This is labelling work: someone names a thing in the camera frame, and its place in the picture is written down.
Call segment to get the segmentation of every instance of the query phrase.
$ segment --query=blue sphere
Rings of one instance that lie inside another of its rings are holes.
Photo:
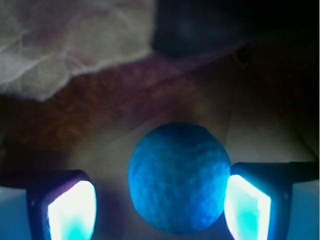
[[[155,228],[191,234],[211,226],[224,210],[230,160],[204,127],[171,123],[148,133],[129,164],[136,211]]]

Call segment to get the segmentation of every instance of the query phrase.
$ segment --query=brown surface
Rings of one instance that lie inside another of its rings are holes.
[[[185,73],[187,63],[151,57],[76,77],[46,102],[18,102],[4,166],[86,171],[98,194],[94,239],[228,239],[223,218],[188,236],[147,225],[130,201],[131,154],[151,129],[188,122],[214,134],[233,163],[308,161],[304,140],[319,155],[318,45],[308,39],[266,38],[245,69],[226,57]]]

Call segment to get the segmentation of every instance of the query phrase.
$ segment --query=white surface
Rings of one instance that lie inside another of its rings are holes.
[[[319,179],[292,186],[287,240],[319,240]]]
[[[0,186],[0,240],[32,240],[25,189]]]
[[[0,93],[45,100],[71,76],[145,57],[155,0],[1,0]]]

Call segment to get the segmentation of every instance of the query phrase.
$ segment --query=dark object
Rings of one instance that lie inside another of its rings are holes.
[[[259,33],[303,27],[319,31],[319,2],[159,0],[152,47],[171,57],[249,43]]]

